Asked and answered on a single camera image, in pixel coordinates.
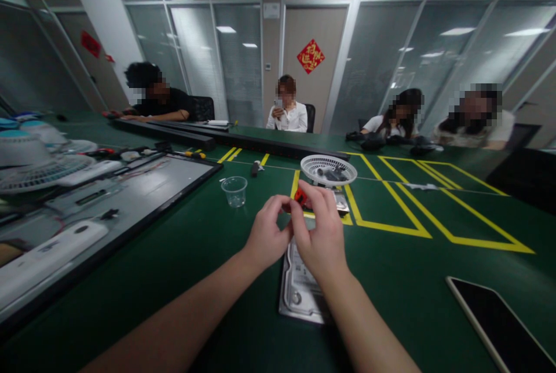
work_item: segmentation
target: black phone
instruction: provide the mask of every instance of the black phone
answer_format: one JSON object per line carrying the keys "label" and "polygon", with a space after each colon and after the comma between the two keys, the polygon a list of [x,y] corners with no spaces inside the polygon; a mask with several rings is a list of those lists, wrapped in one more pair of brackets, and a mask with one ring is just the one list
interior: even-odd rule
{"label": "black phone", "polygon": [[450,276],[446,281],[502,372],[556,372],[554,360],[496,291]]}

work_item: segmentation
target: hand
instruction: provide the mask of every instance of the hand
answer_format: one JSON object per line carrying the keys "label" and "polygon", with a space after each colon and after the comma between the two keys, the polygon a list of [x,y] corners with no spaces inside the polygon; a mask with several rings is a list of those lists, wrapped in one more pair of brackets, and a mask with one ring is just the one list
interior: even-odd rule
{"label": "hand", "polygon": [[284,110],[282,108],[276,107],[272,110],[272,116],[274,118],[280,118],[282,115],[284,115]]}
{"label": "hand", "polygon": [[307,230],[301,206],[290,200],[295,242],[303,262],[322,287],[322,282],[349,273],[343,224],[332,191],[311,186],[302,180],[299,181],[299,187],[311,202],[316,227]]}
{"label": "hand", "polygon": [[124,115],[122,117],[122,119],[124,119],[124,120],[134,120],[134,121],[139,121],[139,122],[152,121],[152,117],[142,117],[142,116],[138,116],[138,115]]}
{"label": "hand", "polygon": [[288,196],[271,196],[255,217],[251,234],[242,252],[247,256],[247,261],[255,264],[261,272],[272,266],[286,252],[291,241],[294,233],[292,222],[290,221],[282,231],[276,225],[282,207],[288,207],[289,203]]}

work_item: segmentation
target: white fan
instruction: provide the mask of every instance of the white fan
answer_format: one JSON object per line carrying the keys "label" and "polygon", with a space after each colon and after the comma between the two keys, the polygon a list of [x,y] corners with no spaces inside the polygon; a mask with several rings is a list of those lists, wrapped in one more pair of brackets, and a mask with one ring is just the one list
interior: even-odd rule
{"label": "white fan", "polygon": [[0,193],[36,191],[56,185],[56,181],[83,170],[96,161],[88,156],[48,153],[37,134],[20,130],[0,132]]}
{"label": "white fan", "polygon": [[355,167],[332,156],[307,156],[301,160],[301,170],[309,179],[327,188],[350,184],[357,177]]}
{"label": "white fan", "polygon": [[50,152],[77,154],[95,151],[98,148],[96,143],[89,140],[68,140],[64,137],[64,133],[43,121],[26,121],[21,124],[20,129],[37,134]]}

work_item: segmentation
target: woman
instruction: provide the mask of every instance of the woman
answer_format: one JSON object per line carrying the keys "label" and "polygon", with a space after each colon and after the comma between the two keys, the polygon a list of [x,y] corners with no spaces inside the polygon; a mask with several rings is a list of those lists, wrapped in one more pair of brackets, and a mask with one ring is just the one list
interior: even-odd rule
{"label": "woman", "polygon": [[268,115],[266,128],[307,132],[307,108],[295,100],[295,79],[284,75],[276,86],[278,105],[273,105]]}
{"label": "woman", "polygon": [[509,111],[498,114],[500,91],[493,85],[477,85],[433,130],[432,141],[458,147],[502,150],[510,139],[515,117]]}
{"label": "woman", "polygon": [[423,93],[420,89],[406,89],[399,94],[384,115],[371,118],[361,130],[362,134],[379,133],[382,137],[402,136],[416,137],[415,115],[423,104]]}

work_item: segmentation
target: plastic cup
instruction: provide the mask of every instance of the plastic cup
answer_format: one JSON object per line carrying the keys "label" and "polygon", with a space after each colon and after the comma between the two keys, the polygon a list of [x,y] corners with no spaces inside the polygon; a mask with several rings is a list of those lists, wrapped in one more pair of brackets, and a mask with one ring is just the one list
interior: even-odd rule
{"label": "plastic cup", "polygon": [[239,208],[245,204],[247,180],[241,176],[232,176],[222,181],[222,190],[226,192],[228,205]]}

